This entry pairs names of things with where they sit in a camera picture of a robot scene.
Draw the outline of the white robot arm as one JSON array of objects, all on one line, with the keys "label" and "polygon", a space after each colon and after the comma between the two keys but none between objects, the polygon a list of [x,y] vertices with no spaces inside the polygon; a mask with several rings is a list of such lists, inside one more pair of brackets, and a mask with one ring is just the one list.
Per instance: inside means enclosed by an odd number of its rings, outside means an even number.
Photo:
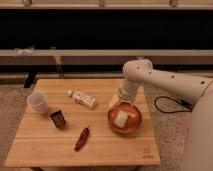
[{"label": "white robot arm", "polygon": [[133,102],[143,82],[193,104],[182,171],[213,171],[213,78],[156,70],[147,59],[126,62],[123,74],[124,80],[109,103],[110,108],[122,101]]}]

